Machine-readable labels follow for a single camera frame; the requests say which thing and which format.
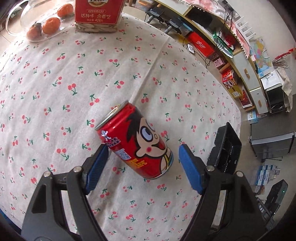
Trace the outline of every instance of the red can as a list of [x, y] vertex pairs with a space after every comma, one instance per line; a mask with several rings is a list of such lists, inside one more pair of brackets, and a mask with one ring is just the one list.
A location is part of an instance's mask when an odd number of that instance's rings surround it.
[[152, 124], [128, 101], [106, 115], [95, 130], [102, 142], [146, 179], [160, 177], [172, 165], [172, 151]]

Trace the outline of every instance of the paper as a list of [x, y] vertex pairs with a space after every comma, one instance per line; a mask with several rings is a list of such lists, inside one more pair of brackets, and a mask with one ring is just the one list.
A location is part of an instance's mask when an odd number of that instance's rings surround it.
[[258, 67], [258, 75], [260, 78], [269, 74], [274, 70], [272, 61], [267, 55], [265, 44], [262, 38], [257, 38], [250, 41], [251, 54], [256, 58], [256, 64]]
[[282, 86], [282, 79], [275, 70], [261, 78], [261, 82], [265, 90], [271, 90], [273, 87], [276, 88], [278, 86]]

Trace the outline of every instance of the orange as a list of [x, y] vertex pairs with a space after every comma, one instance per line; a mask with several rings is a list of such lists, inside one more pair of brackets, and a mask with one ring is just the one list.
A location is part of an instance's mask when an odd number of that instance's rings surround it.
[[58, 18], [49, 18], [43, 24], [43, 32], [45, 34], [54, 34], [60, 27], [61, 21]]
[[41, 32], [42, 32], [41, 23], [34, 23], [27, 32], [27, 38], [33, 41], [41, 36]]
[[63, 5], [63, 6], [61, 6], [59, 8], [59, 10], [57, 11], [57, 15], [60, 18], [63, 18], [65, 16], [67, 16], [67, 15], [72, 14], [73, 13], [73, 10], [74, 10], [74, 8], [73, 8], [72, 4], [67, 3], [67, 4], [65, 4], [65, 5]]

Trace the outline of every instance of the red box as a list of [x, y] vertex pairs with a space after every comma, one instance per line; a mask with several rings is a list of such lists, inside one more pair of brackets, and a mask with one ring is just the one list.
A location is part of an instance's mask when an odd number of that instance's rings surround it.
[[214, 53], [214, 49], [197, 33], [191, 32], [187, 39], [205, 56], [209, 57]]

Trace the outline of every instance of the cherry pattern tablecloth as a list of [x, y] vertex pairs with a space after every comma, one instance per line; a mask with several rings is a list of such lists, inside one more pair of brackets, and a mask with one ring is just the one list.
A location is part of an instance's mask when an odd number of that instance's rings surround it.
[[19, 226], [43, 172], [81, 165], [100, 145], [94, 126], [124, 100], [161, 134], [174, 162], [146, 180], [110, 155], [88, 197], [109, 240], [179, 240], [200, 199], [179, 145], [206, 163], [220, 126], [228, 121], [239, 135], [241, 114], [224, 87], [179, 43], [130, 15], [113, 34], [71, 26], [43, 42], [18, 37], [0, 70], [0, 208]]

